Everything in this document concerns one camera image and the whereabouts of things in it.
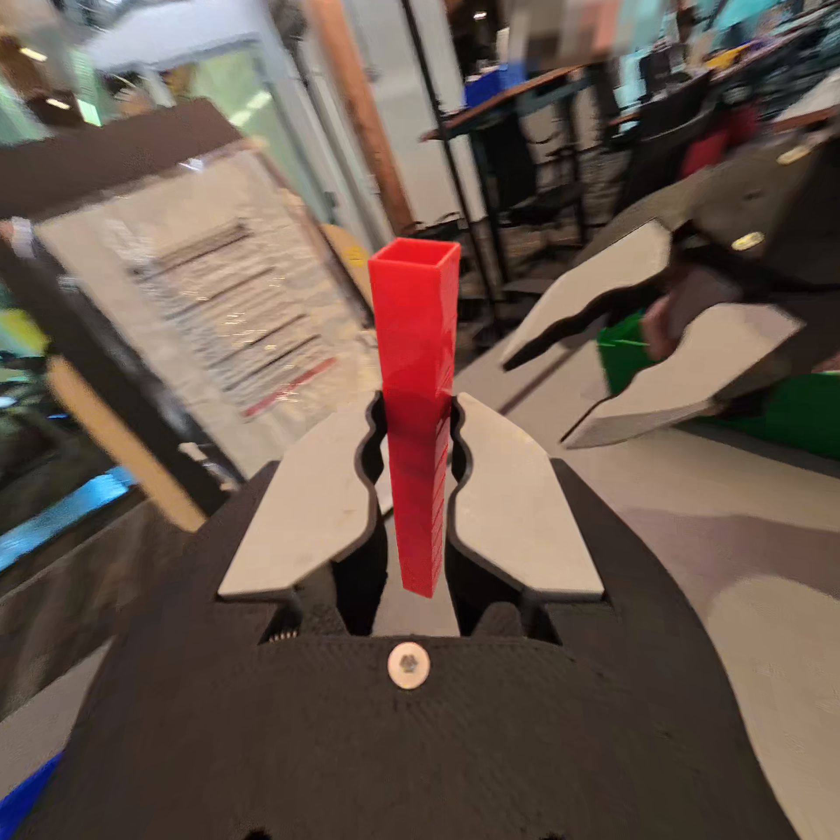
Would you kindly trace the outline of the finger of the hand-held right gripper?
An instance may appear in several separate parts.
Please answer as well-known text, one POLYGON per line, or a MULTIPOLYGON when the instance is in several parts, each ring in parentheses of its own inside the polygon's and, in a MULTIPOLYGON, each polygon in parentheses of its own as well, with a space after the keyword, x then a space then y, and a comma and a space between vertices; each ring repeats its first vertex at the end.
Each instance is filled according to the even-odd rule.
POLYGON ((563 437, 567 449, 622 443, 718 411, 792 372, 783 347, 805 322, 770 304, 720 303, 699 314, 676 350, 596 404, 563 437))
POLYGON ((550 350, 565 362, 608 324, 654 301, 673 235, 652 220, 557 279, 509 337, 500 364, 513 371, 550 350))

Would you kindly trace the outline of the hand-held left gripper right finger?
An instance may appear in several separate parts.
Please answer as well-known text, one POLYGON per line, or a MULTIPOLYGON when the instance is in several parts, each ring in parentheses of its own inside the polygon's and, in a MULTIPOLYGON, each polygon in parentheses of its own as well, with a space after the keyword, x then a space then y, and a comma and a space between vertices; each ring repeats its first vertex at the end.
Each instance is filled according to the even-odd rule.
POLYGON ((605 587, 549 454, 465 392, 454 397, 465 468, 448 514, 451 545, 528 599, 601 599, 605 587))

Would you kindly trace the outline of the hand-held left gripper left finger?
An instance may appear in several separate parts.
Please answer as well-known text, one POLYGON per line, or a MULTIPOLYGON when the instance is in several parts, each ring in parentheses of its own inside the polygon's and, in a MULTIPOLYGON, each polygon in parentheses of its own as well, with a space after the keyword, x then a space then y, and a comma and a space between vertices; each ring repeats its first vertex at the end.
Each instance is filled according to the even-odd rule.
POLYGON ((306 432, 283 456, 217 595, 287 595, 368 542, 381 513, 384 396, 366 392, 306 432))

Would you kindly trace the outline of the green plastic bin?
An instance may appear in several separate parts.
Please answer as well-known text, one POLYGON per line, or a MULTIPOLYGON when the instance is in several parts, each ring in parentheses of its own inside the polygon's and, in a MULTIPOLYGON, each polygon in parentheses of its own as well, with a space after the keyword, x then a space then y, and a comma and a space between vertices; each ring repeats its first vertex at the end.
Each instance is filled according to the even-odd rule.
MULTIPOLYGON (((636 311, 598 333, 597 349, 610 397, 624 392, 640 371, 654 365, 642 339, 642 316, 641 311, 636 311)), ((783 381, 753 413, 698 416, 696 420, 837 461, 838 372, 803 374, 783 381)))

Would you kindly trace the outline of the red square plastic tube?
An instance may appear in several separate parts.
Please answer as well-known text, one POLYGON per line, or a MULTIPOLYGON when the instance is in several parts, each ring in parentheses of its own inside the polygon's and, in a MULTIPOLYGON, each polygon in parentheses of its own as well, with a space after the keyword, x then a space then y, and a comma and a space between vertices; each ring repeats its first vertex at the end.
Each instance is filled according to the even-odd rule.
POLYGON ((444 558, 459 261, 459 244, 423 238, 369 261, 402 586, 426 598, 444 558))

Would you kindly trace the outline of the wooden background desk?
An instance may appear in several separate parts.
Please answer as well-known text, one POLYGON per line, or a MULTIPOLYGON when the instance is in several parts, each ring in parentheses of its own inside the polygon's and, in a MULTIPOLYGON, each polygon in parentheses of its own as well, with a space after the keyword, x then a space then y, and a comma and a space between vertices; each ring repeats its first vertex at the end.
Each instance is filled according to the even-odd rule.
POLYGON ((511 282, 508 255, 501 239, 500 215, 513 214, 516 226, 528 222, 553 221, 554 217, 547 215, 548 211, 562 211, 570 209, 579 230, 581 245, 588 242, 588 224, 583 205, 585 185, 581 179, 579 161, 579 135, 574 116, 574 102, 577 95, 590 85, 584 67, 563 68, 544 73, 522 84, 510 88, 494 98, 483 102, 475 108, 461 109, 455 113, 445 115, 449 120, 449 128, 456 138, 469 138, 470 148, 474 155, 475 164, 480 163, 484 172, 489 203, 493 206, 498 219, 500 244, 507 258, 508 277, 504 283, 511 282), (569 184, 552 187, 547 192, 540 192, 537 182, 530 182, 529 178, 522 181, 525 193, 519 198, 510 197, 502 189, 505 178, 501 170, 492 165, 493 159, 488 155, 488 145, 481 138, 481 134, 506 126, 508 123, 520 123, 529 115, 557 106, 563 114, 565 126, 568 130, 569 143, 555 151, 559 160, 568 160, 573 180, 569 184))

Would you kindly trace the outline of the red cloth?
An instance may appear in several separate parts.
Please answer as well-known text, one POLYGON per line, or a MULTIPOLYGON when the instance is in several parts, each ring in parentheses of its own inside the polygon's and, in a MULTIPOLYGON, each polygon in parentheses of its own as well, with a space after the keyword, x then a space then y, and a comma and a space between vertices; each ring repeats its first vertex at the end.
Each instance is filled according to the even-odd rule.
POLYGON ((679 179, 721 163, 728 153, 753 141, 760 132, 760 110, 754 102, 716 112, 706 132, 686 152, 679 179))

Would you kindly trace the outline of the light wooden bar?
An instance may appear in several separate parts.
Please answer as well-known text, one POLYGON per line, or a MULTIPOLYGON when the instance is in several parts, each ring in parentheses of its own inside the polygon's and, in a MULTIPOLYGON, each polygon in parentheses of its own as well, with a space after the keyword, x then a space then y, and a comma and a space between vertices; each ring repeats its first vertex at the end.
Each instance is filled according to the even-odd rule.
POLYGON ((46 379, 58 402, 117 466, 128 470, 168 522, 189 533, 201 528, 207 516, 184 486, 68 360, 51 354, 46 379))

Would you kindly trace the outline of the black metal pole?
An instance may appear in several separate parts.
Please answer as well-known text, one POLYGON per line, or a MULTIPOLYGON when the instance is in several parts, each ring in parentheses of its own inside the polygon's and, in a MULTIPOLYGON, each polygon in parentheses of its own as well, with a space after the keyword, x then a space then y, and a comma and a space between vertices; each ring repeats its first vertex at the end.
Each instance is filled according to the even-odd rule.
POLYGON ((455 188, 458 204, 462 216, 467 225, 469 241, 476 261, 476 265, 478 267, 479 278, 481 279, 481 283, 484 288, 485 300, 490 318, 490 325, 496 331, 499 332, 501 331, 501 328, 505 323, 505 312, 502 310, 502 306, 508 303, 508 301, 505 298, 505 292, 503 290, 503 284, 509 279, 508 263, 507 258, 504 254, 504 249, 501 246, 501 240, 499 238, 499 226, 497 215, 495 214, 493 206, 489 203, 487 183, 485 180, 484 172, 480 166, 480 163, 477 162, 477 181, 482 195, 482 200, 485 204, 485 209, 487 211, 486 218, 488 220, 487 224, 490 231, 490 242, 492 246, 492 253, 495 258, 498 273, 501 280, 500 286, 493 283, 490 279, 490 273, 487 266, 485 251, 482 245, 479 243, 478 237, 476 235, 474 221, 470 214, 469 204, 466 198, 466 191, 452 149, 456 135, 453 134, 452 130, 449 128, 449 120, 445 117, 444 111, 442 110, 440 104, 440 100, 438 98, 438 92, 436 90, 433 73, 431 71, 427 59, 424 41, 417 24, 417 19, 414 14, 413 4, 410 1, 401 1, 400 5, 402 6, 402 10, 406 19, 406 25, 408 28, 409 37, 413 45, 415 58, 421 71, 427 99, 434 115, 436 130, 432 132, 432 134, 430 135, 430 139, 443 144, 444 157, 447 162, 450 181, 452 182, 455 188))

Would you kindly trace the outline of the blue storage bin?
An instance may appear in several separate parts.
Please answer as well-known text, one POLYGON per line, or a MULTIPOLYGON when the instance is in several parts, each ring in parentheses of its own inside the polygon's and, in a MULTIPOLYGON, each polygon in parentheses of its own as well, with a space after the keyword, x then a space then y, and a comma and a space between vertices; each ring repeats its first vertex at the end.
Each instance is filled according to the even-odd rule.
POLYGON ((496 64, 467 77, 464 102, 467 109, 478 107, 527 79, 526 66, 520 61, 496 64))

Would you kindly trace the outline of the instruction sheet in plastic sleeve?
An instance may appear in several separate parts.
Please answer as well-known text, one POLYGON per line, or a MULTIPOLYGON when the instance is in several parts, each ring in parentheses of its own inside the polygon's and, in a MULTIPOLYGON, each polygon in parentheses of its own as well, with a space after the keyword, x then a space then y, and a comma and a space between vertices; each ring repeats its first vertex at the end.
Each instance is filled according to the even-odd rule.
POLYGON ((251 142, 77 200, 33 235, 160 378, 196 370, 244 423, 308 428, 380 386, 364 300, 251 142))

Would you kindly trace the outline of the pale yellow board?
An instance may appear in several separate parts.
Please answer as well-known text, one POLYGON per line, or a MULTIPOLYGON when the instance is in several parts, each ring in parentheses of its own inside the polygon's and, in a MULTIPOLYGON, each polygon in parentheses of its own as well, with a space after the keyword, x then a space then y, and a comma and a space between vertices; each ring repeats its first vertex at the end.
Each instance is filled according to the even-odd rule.
POLYGON ((372 312, 373 297, 368 268, 369 252, 362 246, 357 237, 337 224, 321 224, 320 228, 350 274, 367 308, 372 312))

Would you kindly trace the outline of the blue plastic object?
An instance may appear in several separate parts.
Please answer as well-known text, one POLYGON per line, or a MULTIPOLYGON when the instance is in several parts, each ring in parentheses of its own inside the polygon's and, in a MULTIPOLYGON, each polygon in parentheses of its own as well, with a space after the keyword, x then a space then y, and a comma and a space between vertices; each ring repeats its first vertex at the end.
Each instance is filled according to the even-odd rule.
POLYGON ((24 819, 32 812, 45 789, 63 752, 58 752, 36 772, 22 780, 1 801, 1 839, 10 839, 24 819))

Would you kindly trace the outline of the black sign stand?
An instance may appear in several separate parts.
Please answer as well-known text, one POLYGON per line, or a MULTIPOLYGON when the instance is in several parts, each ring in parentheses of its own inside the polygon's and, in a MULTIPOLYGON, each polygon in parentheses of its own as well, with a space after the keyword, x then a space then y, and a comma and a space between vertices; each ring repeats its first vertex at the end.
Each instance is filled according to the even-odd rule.
POLYGON ((208 100, 71 131, 2 149, 2 281, 47 337, 47 358, 62 355, 184 486, 206 518, 227 494, 210 473, 179 450, 182 439, 152 400, 108 353, 90 322, 59 284, 60 269, 32 257, 14 220, 69 209, 145 176, 241 140, 208 100))

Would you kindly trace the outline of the wooden post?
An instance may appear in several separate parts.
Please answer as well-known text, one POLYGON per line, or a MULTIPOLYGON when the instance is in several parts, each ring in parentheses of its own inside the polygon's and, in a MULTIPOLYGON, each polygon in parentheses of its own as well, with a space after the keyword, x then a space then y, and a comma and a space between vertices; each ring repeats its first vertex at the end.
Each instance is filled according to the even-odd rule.
POLYGON ((343 4, 341 1, 304 4, 364 162, 379 188, 385 215, 393 234, 401 237, 413 231, 415 220, 343 4))

